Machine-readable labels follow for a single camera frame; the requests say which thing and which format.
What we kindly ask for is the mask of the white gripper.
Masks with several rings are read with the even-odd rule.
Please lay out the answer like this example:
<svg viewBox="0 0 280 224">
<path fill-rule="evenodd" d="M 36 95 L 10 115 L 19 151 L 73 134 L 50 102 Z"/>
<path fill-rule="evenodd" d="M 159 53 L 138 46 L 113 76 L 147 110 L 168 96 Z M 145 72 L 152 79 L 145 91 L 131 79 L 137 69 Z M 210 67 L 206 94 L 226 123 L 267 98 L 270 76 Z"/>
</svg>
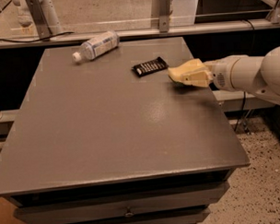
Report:
<svg viewBox="0 0 280 224">
<path fill-rule="evenodd" d="M 207 88 L 212 82 L 218 89 L 235 91 L 231 82 L 234 65 L 246 55 L 230 55 L 215 61 L 206 61 L 206 67 L 186 71 L 180 75 L 179 82 L 184 86 Z"/>
</svg>

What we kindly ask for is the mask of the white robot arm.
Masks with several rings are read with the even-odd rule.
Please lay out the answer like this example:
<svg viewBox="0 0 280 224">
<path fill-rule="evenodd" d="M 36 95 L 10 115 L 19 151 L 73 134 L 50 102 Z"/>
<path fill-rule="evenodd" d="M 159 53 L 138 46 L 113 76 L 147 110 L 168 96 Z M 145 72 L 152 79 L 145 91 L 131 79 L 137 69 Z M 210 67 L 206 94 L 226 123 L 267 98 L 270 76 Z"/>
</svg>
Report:
<svg viewBox="0 0 280 224">
<path fill-rule="evenodd" d="M 185 86 L 243 91 L 256 98 L 280 105 L 280 46 L 265 56 L 230 55 L 215 61 L 198 58 L 182 64 L 174 81 Z"/>
</svg>

